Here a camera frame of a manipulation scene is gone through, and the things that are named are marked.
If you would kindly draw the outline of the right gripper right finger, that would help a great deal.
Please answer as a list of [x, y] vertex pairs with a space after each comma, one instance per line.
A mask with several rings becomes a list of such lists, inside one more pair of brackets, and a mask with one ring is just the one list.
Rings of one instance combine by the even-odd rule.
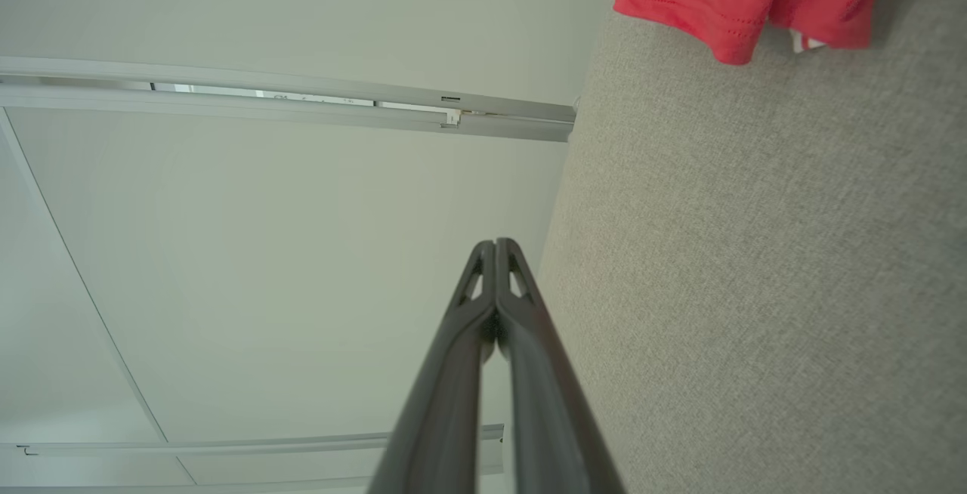
[[496, 242], [495, 304], [510, 364], [518, 493], [624, 493], [522, 248]]

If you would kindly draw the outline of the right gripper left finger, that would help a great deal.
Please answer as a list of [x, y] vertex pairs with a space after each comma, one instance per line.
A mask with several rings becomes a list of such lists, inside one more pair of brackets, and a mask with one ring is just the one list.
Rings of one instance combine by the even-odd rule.
[[496, 244], [472, 249], [369, 493], [476, 493], [480, 374], [493, 343]]

